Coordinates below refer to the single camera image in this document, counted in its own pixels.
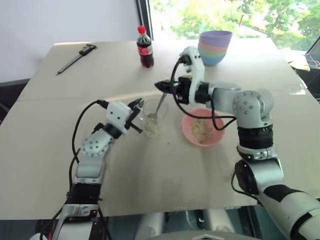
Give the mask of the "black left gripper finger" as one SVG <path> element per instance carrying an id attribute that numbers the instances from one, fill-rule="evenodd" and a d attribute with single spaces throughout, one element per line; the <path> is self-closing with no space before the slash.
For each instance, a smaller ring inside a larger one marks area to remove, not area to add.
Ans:
<path id="1" fill-rule="evenodd" d="M 130 128 L 134 129 L 136 132 L 138 132 L 139 134 L 141 134 L 143 132 L 143 130 L 141 128 L 139 128 L 138 126 L 136 126 L 134 123 L 132 122 L 127 122 L 125 124 L 125 128 L 127 130 L 129 130 Z"/>
<path id="2" fill-rule="evenodd" d="M 131 109 L 142 109 L 144 106 L 144 99 L 143 98 L 137 98 L 135 100 L 133 100 L 132 102 L 130 102 L 128 104 L 128 107 Z"/>

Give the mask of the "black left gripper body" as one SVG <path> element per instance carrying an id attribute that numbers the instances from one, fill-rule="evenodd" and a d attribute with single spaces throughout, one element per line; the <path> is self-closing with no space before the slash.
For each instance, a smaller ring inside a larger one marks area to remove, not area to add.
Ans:
<path id="1" fill-rule="evenodd" d="M 125 125 L 124 125 L 125 129 L 126 129 L 126 123 L 132 122 L 136 118 L 136 116 L 140 113 L 140 109 L 135 108 L 135 109 L 131 109 L 131 110 L 132 110 L 132 113 L 129 115 L 129 117 L 126 120 Z"/>

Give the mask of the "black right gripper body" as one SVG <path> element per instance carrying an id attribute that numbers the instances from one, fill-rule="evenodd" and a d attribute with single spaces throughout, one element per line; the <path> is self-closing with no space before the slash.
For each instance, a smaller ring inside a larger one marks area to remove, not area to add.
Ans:
<path id="1" fill-rule="evenodd" d="M 176 81 L 172 79 L 172 95 L 176 104 L 189 104 L 189 92 L 192 83 L 192 77 L 179 77 Z"/>

